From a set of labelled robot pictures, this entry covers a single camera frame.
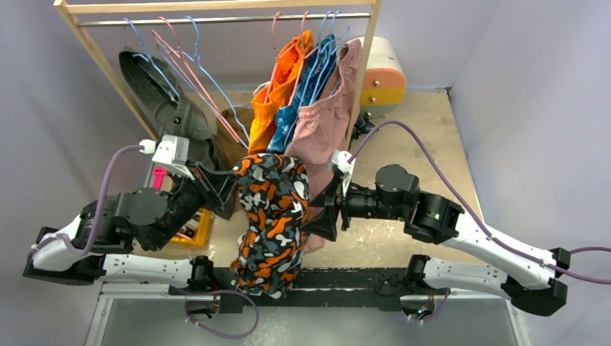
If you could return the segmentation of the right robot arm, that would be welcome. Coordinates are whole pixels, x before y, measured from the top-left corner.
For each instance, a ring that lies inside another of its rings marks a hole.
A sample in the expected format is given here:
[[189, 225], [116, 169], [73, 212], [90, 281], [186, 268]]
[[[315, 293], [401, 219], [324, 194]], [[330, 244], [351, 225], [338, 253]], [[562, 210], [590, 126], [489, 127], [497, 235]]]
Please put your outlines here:
[[566, 305], [568, 288], [560, 276], [570, 265], [567, 250], [538, 249], [485, 230], [459, 204], [422, 191], [418, 177], [398, 164], [380, 168], [374, 188], [349, 182], [345, 173], [335, 169], [332, 181], [313, 205], [321, 211], [303, 230], [328, 241], [335, 241], [338, 230], [348, 229], [353, 218], [400, 221], [405, 234], [414, 240], [479, 259], [474, 265], [415, 254], [402, 278], [377, 284], [380, 296], [461, 288], [505, 298], [537, 316], [550, 316]]

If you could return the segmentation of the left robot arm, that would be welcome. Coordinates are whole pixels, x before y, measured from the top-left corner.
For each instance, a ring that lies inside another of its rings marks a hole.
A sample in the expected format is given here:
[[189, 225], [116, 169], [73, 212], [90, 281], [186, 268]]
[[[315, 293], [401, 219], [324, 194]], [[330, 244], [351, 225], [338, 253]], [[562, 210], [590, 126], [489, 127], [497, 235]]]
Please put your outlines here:
[[159, 259], [133, 253], [163, 249], [201, 209], [228, 210], [236, 175], [190, 161], [185, 175], [171, 174], [169, 191], [142, 187], [96, 200], [61, 229], [43, 227], [27, 255], [23, 277], [62, 285], [96, 280], [160, 283], [198, 295], [214, 290], [213, 262]]

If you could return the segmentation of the camouflage orange black shorts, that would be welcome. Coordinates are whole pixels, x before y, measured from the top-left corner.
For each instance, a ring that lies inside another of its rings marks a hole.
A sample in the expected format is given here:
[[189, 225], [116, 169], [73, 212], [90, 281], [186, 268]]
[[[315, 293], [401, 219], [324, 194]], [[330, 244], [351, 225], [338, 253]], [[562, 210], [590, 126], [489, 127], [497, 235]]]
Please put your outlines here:
[[237, 197], [248, 222], [230, 269], [236, 287], [281, 299], [297, 278], [308, 234], [310, 190], [305, 164], [282, 154], [245, 156], [233, 168]]

